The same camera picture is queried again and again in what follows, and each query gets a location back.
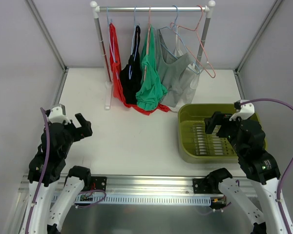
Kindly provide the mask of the black tank top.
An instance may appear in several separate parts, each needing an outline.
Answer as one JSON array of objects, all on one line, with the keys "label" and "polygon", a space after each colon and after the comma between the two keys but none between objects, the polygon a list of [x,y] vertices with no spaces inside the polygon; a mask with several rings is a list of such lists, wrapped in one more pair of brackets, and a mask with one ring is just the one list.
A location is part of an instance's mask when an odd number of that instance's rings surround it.
[{"label": "black tank top", "polygon": [[128,78],[130,57],[126,67],[120,72],[120,82],[123,89],[123,95],[125,97],[126,104],[136,105],[137,98],[136,93],[141,89],[141,80],[142,80],[142,71],[140,67],[140,54],[139,54],[139,45],[140,45],[140,26],[137,25],[136,29],[136,57],[134,64],[132,65],[132,77],[131,80]]}]

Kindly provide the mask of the red tank top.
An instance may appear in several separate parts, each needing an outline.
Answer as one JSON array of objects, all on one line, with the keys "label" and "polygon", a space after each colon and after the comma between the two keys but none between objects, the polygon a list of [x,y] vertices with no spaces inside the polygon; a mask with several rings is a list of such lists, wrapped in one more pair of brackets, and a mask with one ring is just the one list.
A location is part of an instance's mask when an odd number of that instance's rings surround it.
[{"label": "red tank top", "polygon": [[142,108],[139,108],[137,105],[126,104],[125,97],[123,95],[122,85],[120,82],[120,72],[123,69],[121,66],[121,59],[120,59],[120,53],[119,53],[116,28],[113,23],[111,26],[111,31],[112,31],[112,36],[113,36],[115,58],[116,58],[116,62],[113,62],[112,55],[110,54],[109,60],[110,60],[110,68],[112,71],[113,86],[114,86],[113,96],[115,98],[117,98],[118,100],[120,100],[124,104],[125,107],[134,108],[136,111],[138,111],[144,115],[147,115],[147,116],[149,116],[151,113],[155,112],[155,110],[157,110],[157,109],[159,109],[163,112],[169,112],[170,109],[167,106],[161,105],[161,104],[158,104],[157,108],[153,111],[145,111]]}]

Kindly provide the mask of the blue hanger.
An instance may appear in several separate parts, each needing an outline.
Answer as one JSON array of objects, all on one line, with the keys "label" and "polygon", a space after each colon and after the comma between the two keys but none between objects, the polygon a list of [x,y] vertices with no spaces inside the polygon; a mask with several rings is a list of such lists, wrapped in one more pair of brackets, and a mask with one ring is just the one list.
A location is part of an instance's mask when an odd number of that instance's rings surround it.
[{"label": "blue hanger", "polygon": [[132,77],[132,65],[134,64],[135,57],[136,57],[136,29],[137,29],[137,23],[136,23],[136,6],[134,7],[134,29],[133,29],[133,36],[132,36],[132,43],[131,43],[131,55],[130,55],[130,64],[129,64],[129,72],[128,72],[128,78],[131,80]]},{"label": "blue hanger", "polygon": [[112,36],[112,31],[111,31],[112,20],[109,17],[108,6],[106,7],[106,17],[107,17],[107,24],[108,24],[108,29],[109,29],[108,38],[109,38],[110,54],[112,55],[113,62],[116,62],[115,50],[114,50],[114,42],[113,42],[113,36]]},{"label": "blue hanger", "polygon": [[[170,28],[168,28],[168,27],[166,26],[166,27],[162,27],[161,29],[169,29],[169,30],[171,30],[172,32],[174,32],[174,34],[175,34],[176,37],[177,37],[177,41],[183,45],[183,47],[184,47],[186,53],[189,55],[189,54],[190,54],[190,50],[188,49],[188,47],[187,47],[187,46],[185,45],[185,43],[183,42],[182,37],[179,35],[179,29],[178,29],[177,24],[176,24],[176,22],[177,22],[177,20],[178,20],[178,17],[179,17],[179,10],[178,10],[178,7],[177,7],[176,5],[173,5],[173,7],[176,8],[176,17],[175,17],[175,20],[174,20],[174,22],[173,22],[173,25],[172,25]],[[195,62],[193,62],[193,61],[190,62],[190,67],[189,67],[189,69],[190,69],[194,74],[196,74],[196,75],[199,75],[199,74],[200,74],[199,66],[198,66]]]}]

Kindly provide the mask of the green tank top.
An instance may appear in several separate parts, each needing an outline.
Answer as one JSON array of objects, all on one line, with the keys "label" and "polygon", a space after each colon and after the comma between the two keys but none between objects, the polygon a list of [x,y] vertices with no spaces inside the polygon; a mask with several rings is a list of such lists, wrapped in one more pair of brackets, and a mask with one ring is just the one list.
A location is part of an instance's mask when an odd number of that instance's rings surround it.
[{"label": "green tank top", "polygon": [[167,94],[167,89],[161,83],[157,72],[155,49],[155,29],[151,27],[149,43],[147,42],[146,36],[145,44],[140,55],[140,67],[143,75],[141,89],[136,93],[137,106],[145,111],[155,110],[164,95]]}]

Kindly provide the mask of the pink hanger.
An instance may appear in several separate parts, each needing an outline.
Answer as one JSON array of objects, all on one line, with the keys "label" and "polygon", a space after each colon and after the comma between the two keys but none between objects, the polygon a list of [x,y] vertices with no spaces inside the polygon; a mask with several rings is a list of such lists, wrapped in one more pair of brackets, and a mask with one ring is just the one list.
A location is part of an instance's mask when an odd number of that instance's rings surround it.
[{"label": "pink hanger", "polygon": [[[147,31],[147,45],[146,45],[146,55],[149,53],[149,41],[150,41],[150,16],[151,16],[151,7],[149,7],[148,11],[148,31]],[[146,78],[147,67],[144,69],[144,80]]]},{"label": "pink hanger", "polygon": [[[195,28],[188,28],[183,25],[176,24],[174,22],[170,23],[171,29],[175,29],[175,28],[180,29],[181,28],[184,30],[195,32],[197,40],[199,42],[199,49],[198,49],[198,53],[195,57],[195,64],[198,65],[199,68],[202,68],[202,70],[205,71],[211,78],[216,77],[216,72],[215,72],[215,69],[213,68],[213,65],[209,61],[209,57],[208,57],[207,52],[205,50],[205,42],[206,42],[206,37],[207,37],[208,29],[209,29],[211,16],[213,14],[215,6],[216,6],[216,2],[214,0],[209,0],[205,7],[202,7],[200,5],[196,6],[201,10],[201,16],[200,16]],[[203,18],[205,18],[204,25],[203,25],[203,31],[202,31],[201,36],[199,36],[199,27],[200,27],[200,24],[201,24],[201,21]],[[201,63],[202,55],[205,56],[206,65],[209,67],[209,69],[207,69]]]}]

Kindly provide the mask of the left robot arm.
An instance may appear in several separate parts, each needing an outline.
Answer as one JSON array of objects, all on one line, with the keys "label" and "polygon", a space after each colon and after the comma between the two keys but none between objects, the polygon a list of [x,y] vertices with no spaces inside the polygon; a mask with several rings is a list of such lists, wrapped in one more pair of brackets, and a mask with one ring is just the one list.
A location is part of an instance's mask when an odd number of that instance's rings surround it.
[{"label": "left robot arm", "polygon": [[80,113],[75,114],[80,127],[71,121],[66,123],[63,117],[54,122],[52,114],[52,111],[42,113],[45,127],[41,143],[29,163],[29,198],[22,234],[59,234],[73,201],[92,184],[90,169],[74,166],[69,170],[59,198],[51,204],[72,144],[93,133],[90,121]]}]

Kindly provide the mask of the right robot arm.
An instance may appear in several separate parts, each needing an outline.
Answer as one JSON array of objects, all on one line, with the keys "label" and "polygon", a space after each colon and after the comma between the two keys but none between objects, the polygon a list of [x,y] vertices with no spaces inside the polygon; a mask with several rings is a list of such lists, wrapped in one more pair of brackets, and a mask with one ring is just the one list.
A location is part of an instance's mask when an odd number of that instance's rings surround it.
[{"label": "right robot arm", "polygon": [[227,169],[211,172],[208,187],[222,193],[231,204],[247,215],[254,234],[293,234],[293,222],[283,199],[281,173],[275,158],[265,150],[265,133],[258,121],[243,119],[239,113],[215,112],[205,119],[205,133],[220,129],[217,136],[226,138],[238,156],[240,168],[254,187],[261,211],[240,190]]}]

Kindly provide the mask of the grey tank top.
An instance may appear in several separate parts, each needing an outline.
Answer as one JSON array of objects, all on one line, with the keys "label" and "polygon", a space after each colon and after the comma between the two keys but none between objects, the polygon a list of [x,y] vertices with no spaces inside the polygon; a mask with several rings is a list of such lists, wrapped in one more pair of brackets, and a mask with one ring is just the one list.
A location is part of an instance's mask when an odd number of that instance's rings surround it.
[{"label": "grey tank top", "polygon": [[188,54],[184,54],[181,58],[176,58],[173,52],[168,50],[160,29],[156,30],[155,43],[157,72],[161,83],[167,89],[167,94],[162,98],[161,104],[167,106],[173,112],[178,112],[182,106],[174,107],[181,94],[179,77],[191,60]]}]

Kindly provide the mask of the olive green plastic basket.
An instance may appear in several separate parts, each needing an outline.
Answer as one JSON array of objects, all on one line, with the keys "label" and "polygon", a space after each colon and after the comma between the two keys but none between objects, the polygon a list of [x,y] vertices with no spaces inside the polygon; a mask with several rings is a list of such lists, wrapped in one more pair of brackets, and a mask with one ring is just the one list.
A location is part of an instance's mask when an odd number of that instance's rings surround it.
[{"label": "olive green plastic basket", "polygon": [[212,134],[205,133],[205,119],[214,112],[234,114],[233,104],[186,104],[178,112],[180,157],[187,163],[237,163],[238,156],[226,138],[219,138],[216,126]]}]

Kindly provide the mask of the white clothes rack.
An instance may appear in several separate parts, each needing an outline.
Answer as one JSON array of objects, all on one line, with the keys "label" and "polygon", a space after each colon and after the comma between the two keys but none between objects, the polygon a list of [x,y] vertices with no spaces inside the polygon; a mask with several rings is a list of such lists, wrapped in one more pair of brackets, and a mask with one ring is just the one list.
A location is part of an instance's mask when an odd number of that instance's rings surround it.
[{"label": "white clothes rack", "polygon": [[[105,94],[105,110],[110,110],[111,108],[111,100],[113,94],[113,81],[111,77],[111,70],[108,64],[108,58],[105,51],[104,39],[102,36],[102,30],[99,21],[99,13],[105,12],[106,7],[99,6],[95,1],[90,3],[90,7],[92,8],[93,18],[95,22],[95,28],[99,40],[100,51],[102,55],[102,60],[104,63],[104,68],[106,71],[107,81],[105,82],[106,94]],[[108,8],[109,12],[133,12],[134,7],[111,7]],[[198,7],[178,7],[180,12],[200,12],[201,10]],[[136,12],[148,12],[149,7],[136,7]],[[151,12],[176,12],[176,8],[172,7],[151,7]]]}]

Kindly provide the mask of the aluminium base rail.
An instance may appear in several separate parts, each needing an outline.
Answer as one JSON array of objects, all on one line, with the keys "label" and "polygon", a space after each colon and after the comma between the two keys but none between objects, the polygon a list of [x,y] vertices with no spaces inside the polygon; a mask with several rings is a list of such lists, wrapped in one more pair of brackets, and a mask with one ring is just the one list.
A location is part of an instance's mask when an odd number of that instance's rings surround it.
[{"label": "aluminium base rail", "polygon": [[[22,177],[18,192],[28,191],[27,174]],[[62,190],[67,174],[61,174],[56,191]],[[107,177],[107,194],[120,195],[192,195],[193,179],[204,176],[146,176],[146,175],[94,175]],[[247,196],[256,196],[255,190],[245,177],[235,177],[240,189]]]}]

